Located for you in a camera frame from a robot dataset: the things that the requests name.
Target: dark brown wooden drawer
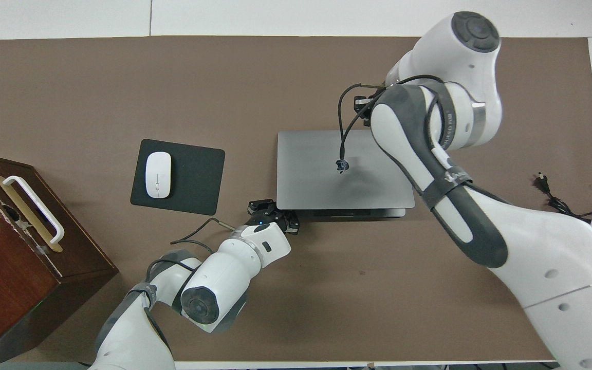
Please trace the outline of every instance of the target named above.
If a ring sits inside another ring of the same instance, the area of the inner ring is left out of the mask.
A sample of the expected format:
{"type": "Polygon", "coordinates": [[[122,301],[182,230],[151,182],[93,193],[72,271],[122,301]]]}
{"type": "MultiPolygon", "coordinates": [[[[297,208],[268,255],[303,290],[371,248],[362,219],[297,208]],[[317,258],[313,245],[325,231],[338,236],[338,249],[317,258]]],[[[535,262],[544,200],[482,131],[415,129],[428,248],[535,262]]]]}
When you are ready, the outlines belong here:
{"type": "MultiPolygon", "coordinates": [[[[50,246],[37,227],[26,226],[29,220],[0,185],[2,362],[37,346],[117,269],[32,166],[0,158],[0,176],[23,178],[64,229],[57,243],[63,250],[56,252],[52,248],[57,246],[50,246]]],[[[28,206],[27,212],[54,232],[26,192],[16,183],[10,186],[28,206]]]]}

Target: drawer handle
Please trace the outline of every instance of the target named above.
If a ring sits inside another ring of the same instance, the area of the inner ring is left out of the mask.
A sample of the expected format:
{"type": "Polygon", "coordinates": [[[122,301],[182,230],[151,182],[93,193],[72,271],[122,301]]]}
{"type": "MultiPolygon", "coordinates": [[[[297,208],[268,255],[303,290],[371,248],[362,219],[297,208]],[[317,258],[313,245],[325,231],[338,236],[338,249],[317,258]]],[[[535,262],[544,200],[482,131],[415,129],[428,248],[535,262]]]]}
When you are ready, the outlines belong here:
{"type": "Polygon", "coordinates": [[[40,212],[42,212],[43,215],[45,215],[45,218],[47,218],[47,220],[49,220],[49,223],[51,223],[54,229],[56,229],[56,235],[52,237],[52,240],[50,240],[49,242],[54,244],[58,243],[61,239],[63,239],[63,235],[65,234],[63,226],[61,226],[59,220],[57,220],[56,217],[52,215],[49,209],[47,209],[47,206],[45,206],[43,201],[40,200],[38,195],[35,194],[35,191],[33,191],[31,187],[29,187],[29,184],[26,183],[26,181],[23,178],[19,176],[8,176],[5,180],[2,181],[2,183],[4,185],[11,185],[15,181],[19,183],[20,187],[23,188],[26,195],[28,195],[31,198],[33,203],[35,203],[38,209],[40,209],[40,212]]]}

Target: brown table surface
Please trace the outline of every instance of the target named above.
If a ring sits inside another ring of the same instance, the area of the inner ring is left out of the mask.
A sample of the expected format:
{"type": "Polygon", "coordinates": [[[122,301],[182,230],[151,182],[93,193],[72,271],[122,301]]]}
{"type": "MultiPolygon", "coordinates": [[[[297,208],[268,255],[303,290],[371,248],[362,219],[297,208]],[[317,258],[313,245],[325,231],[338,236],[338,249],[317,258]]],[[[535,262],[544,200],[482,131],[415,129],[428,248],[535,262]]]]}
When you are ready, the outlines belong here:
{"type": "MultiPolygon", "coordinates": [[[[248,201],[275,197],[277,133],[334,129],[343,89],[381,82],[414,42],[0,41],[0,157],[34,165],[121,272],[20,358],[91,361],[99,327],[148,263],[207,219],[130,204],[143,138],[225,150],[216,216],[238,225],[248,201]]],[[[454,161],[478,185],[534,209],[547,209],[530,185],[543,171],[557,196],[592,211],[587,40],[505,39],[497,81],[500,132],[486,145],[452,153],[454,161]]],[[[199,234],[213,247],[225,236],[216,226],[199,234]]],[[[551,358],[508,289],[458,250],[420,199],[404,218],[305,223],[289,240],[291,254],[253,280],[229,332],[208,335],[157,305],[175,360],[551,358]]]]}

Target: laptop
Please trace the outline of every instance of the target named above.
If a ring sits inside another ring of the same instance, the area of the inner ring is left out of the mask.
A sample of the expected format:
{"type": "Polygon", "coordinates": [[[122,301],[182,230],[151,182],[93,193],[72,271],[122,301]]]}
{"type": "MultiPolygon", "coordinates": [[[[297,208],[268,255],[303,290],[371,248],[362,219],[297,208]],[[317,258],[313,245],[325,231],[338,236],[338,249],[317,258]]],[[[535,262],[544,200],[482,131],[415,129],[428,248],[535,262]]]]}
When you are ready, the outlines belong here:
{"type": "Polygon", "coordinates": [[[336,171],[339,131],[282,131],[277,135],[277,207],[302,218],[401,217],[414,207],[413,187],[378,147],[369,129],[350,131],[336,171]]]}

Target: computer mouse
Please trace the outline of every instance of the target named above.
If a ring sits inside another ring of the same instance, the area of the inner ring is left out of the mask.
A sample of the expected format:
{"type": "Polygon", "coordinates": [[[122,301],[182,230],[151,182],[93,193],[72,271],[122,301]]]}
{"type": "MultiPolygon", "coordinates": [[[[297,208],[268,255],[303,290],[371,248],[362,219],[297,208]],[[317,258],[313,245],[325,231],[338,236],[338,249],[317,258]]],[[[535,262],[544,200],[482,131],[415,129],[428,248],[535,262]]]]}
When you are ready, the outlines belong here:
{"type": "Polygon", "coordinates": [[[145,190],[150,197],[162,199],[171,193],[171,155],[154,152],[145,163],[145,190]]]}

